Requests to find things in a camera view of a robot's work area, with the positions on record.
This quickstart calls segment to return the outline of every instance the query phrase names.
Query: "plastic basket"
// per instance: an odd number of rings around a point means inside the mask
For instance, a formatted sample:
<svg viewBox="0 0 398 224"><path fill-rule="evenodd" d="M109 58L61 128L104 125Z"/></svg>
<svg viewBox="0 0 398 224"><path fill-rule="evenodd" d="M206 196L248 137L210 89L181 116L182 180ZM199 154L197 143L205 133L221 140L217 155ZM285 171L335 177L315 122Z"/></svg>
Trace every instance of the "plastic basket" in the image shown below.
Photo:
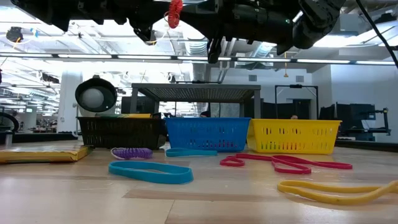
<svg viewBox="0 0 398 224"><path fill-rule="evenodd" d="M161 119L79 117L83 142L94 147L146 147L165 144Z"/></svg>
<svg viewBox="0 0 398 224"><path fill-rule="evenodd" d="M250 118L167 118L171 147L239 152Z"/></svg>
<svg viewBox="0 0 398 224"><path fill-rule="evenodd" d="M252 119L248 146L265 153L331 154L341 121Z"/></svg>

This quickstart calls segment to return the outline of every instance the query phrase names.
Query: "metal shelf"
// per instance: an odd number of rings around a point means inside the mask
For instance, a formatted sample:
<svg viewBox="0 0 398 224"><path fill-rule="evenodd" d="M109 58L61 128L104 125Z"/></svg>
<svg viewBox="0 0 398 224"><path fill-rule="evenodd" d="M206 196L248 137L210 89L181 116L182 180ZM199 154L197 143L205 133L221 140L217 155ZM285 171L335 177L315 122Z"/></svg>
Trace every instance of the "metal shelf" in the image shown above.
<svg viewBox="0 0 398 224"><path fill-rule="evenodd" d="M261 117L260 85L133 83L131 87L131 113L136 112L140 92L156 102L155 111L159 110L161 101L239 103L241 116L244 102L254 96L254 116Z"/></svg>

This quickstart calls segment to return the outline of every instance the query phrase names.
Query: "red resistance band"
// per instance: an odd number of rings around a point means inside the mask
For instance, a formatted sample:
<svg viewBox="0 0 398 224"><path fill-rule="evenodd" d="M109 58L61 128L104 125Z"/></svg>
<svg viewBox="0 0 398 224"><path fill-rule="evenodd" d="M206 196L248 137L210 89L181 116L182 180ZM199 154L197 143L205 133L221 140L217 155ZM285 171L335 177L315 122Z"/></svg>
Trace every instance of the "red resistance band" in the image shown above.
<svg viewBox="0 0 398 224"><path fill-rule="evenodd" d="M170 28L174 29L180 23L180 13L182 7L183 7L182 0L172 0L170 2L169 17L167 19Z"/></svg>
<svg viewBox="0 0 398 224"><path fill-rule="evenodd" d="M258 156L258 155L250 155L246 153L238 153L235 156L228 156L227 158L220 161L220 165L222 166L231 166L231 167L242 167L244 166L244 161L242 159L253 159L260 161L271 161L272 166L274 166L274 170L276 172L285 173L285 174L311 174L311 168L302 166L299 164L309 164L319 167L326 168L334 168L334 169L352 169L353 166L351 164L345 164L342 162L316 162L316 161L308 161L306 159L297 158L294 156ZM294 167L297 169L285 169L280 168L277 164L285 164L290 167Z"/></svg>

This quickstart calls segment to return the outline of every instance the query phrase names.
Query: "bicycle wheel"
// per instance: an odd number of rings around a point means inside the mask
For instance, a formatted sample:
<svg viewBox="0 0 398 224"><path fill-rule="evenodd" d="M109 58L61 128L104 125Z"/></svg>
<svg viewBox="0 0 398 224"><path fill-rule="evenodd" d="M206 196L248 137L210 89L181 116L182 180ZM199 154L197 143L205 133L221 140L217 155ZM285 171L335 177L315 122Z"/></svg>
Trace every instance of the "bicycle wheel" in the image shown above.
<svg viewBox="0 0 398 224"><path fill-rule="evenodd" d="M15 117L7 113L0 112L0 128L4 129L6 127L10 127L8 130L16 132L19 129L19 122Z"/></svg>

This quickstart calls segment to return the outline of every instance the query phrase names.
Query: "wooden table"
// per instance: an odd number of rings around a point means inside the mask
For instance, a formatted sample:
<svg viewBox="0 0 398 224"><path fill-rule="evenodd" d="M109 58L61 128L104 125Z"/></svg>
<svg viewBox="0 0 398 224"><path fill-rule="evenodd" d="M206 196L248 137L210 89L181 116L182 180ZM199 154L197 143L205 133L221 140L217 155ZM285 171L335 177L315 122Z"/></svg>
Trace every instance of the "wooden table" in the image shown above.
<svg viewBox="0 0 398 224"><path fill-rule="evenodd" d="M15 144L74 146L78 141ZM313 167L311 175L275 173L271 164L247 161L246 167L218 165L217 157L153 161L193 169L195 180L165 185L108 173L109 150L96 149L76 163L0 166L0 220L4 224L138 223L398 223L398 195L360 206L311 202L276 190L281 180L331 185L384 185L398 179L398 154L336 148L332 156L301 155L319 161L348 162L354 170Z"/></svg>

